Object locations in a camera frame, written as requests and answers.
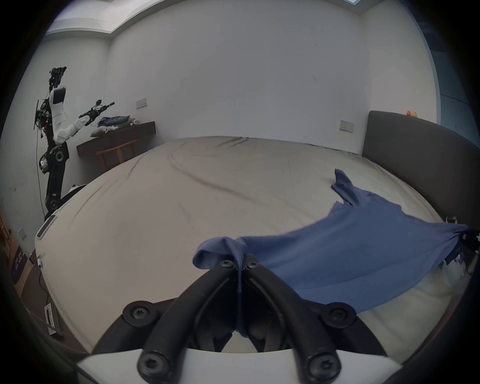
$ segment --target pile of clothes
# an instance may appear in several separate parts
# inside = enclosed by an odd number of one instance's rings
[[[130,125],[136,125],[139,121],[128,116],[102,117],[97,124],[97,128],[91,133],[90,137],[102,136],[109,131],[116,131]]]

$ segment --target wooden chair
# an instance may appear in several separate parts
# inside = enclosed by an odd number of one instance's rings
[[[119,164],[121,164],[121,163],[124,162],[121,150],[125,147],[130,147],[132,149],[132,155],[133,155],[133,157],[135,157],[136,156],[135,155],[135,148],[133,147],[133,145],[136,142],[137,142],[137,139],[129,141],[128,143],[125,143],[125,144],[122,144],[122,145],[118,145],[118,146],[110,148],[110,149],[106,149],[104,151],[97,152],[96,155],[101,158],[102,164],[103,164],[103,169],[105,170],[105,172],[108,171],[108,166],[107,166],[107,162],[105,160],[105,155],[107,155],[111,152],[117,152],[117,157],[119,159]]]

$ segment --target upholstered headboard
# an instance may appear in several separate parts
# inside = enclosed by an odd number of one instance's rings
[[[480,148],[432,122],[371,111],[363,157],[393,173],[442,216],[480,228]]]

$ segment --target blue shirt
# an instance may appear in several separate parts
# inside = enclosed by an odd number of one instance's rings
[[[461,224],[427,223],[375,193],[356,188],[335,170],[332,189],[343,198],[316,223],[279,236],[222,237],[203,242],[193,264],[211,269],[222,260],[240,266],[253,253],[303,299],[351,305],[357,313],[383,304],[418,284],[453,252]]]

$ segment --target mattress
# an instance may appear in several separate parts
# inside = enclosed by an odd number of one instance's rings
[[[177,140],[89,183],[36,239],[52,299],[91,351],[126,304],[177,297],[205,273],[192,265],[204,240],[276,235],[326,217],[341,201],[330,188],[335,168],[406,214],[441,221],[420,194],[359,155],[242,137]],[[393,360],[421,345],[457,295],[446,271],[359,314]]]

